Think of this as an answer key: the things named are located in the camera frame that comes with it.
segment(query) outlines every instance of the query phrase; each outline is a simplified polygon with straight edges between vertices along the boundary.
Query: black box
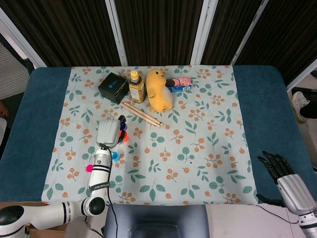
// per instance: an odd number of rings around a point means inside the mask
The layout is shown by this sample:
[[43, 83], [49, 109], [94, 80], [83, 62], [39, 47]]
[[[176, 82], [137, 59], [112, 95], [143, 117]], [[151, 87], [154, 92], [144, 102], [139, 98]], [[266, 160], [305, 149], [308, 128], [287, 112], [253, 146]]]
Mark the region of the black box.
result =
[[129, 92], [129, 83], [126, 79], [110, 73], [98, 86], [98, 89], [103, 97], [119, 104]]

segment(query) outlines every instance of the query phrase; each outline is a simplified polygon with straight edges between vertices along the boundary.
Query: white frame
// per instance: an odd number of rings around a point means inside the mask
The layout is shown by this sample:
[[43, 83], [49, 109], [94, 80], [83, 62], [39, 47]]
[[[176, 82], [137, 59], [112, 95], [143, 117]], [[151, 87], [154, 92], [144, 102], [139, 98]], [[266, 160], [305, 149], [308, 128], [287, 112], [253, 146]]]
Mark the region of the white frame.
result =
[[287, 92], [291, 91], [300, 81], [302, 81], [308, 74], [317, 68], [317, 59], [314, 60], [307, 68], [304, 69], [290, 84], [287, 85]]
[[241, 41], [236, 53], [234, 54], [234, 56], [233, 56], [233, 58], [231, 60], [230, 65], [234, 65], [236, 63], [237, 59], [239, 58], [240, 53], [242, 52], [246, 42], [248, 41], [248, 39], [249, 39], [249, 37], [250, 37], [255, 25], [257, 24], [257, 22], [259, 20], [259, 18], [261, 17], [261, 15], [262, 15], [267, 3], [268, 3], [268, 0], [263, 0], [261, 2], [257, 13], [255, 14], [255, 16], [254, 16], [254, 18], [253, 18], [253, 20], [252, 20], [247, 32], [246, 32], [246, 34], [244, 35], [244, 37], [243, 37], [243, 39], [242, 39], [242, 41]]
[[218, 0], [204, 0], [190, 64], [201, 64]]
[[107, 11], [113, 31], [115, 44], [117, 46], [121, 66], [128, 66], [128, 60], [124, 49], [123, 38], [121, 34], [121, 28], [119, 24], [118, 14], [115, 7], [114, 0], [105, 0]]
[[24, 38], [21, 32], [16, 28], [10, 18], [0, 7], [0, 25], [3, 27], [6, 34], [14, 41], [28, 59], [35, 65], [36, 68], [47, 67], [41, 57], [35, 52], [32, 46]]

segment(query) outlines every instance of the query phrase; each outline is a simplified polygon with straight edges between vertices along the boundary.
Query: yellow bottle cap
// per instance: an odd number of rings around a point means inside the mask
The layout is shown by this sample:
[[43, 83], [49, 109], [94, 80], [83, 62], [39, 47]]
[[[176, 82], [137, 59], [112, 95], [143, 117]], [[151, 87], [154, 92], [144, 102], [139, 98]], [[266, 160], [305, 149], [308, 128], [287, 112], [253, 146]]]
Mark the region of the yellow bottle cap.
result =
[[131, 79], [137, 80], [139, 78], [139, 74], [137, 71], [132, 71], [131, 72]]

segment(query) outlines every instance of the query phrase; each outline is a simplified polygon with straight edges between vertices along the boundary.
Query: bottle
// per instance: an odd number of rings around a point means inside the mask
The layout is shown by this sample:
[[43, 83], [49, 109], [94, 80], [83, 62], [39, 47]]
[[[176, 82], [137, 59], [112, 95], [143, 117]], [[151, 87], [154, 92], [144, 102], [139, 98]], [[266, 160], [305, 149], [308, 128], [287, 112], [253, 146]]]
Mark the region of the bottle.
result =
[[144, 96], [144, 81], [139, 76], [137, 71], [131, 72], [131, 79], [129, 83], [131, 98], [136, 103], [142, 103], [145, 99]]

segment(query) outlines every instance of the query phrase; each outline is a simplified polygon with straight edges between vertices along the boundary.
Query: dark curtain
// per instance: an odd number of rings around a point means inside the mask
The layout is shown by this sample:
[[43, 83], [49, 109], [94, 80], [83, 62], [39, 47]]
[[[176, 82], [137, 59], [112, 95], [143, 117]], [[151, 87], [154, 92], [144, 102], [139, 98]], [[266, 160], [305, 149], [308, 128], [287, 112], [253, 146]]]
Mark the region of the dark curtain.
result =
[[120, 65], [105, 0], [0, 0], [47, 66]]
[[189, 64], [203, 0], [116, 0], [129, 65]]
[[230, 64], [262, 0], [219, 0], [201, 64]]
[[317, 58], [317, 2], [270, 0], [236, 64], [277, 67], [289, 84]]

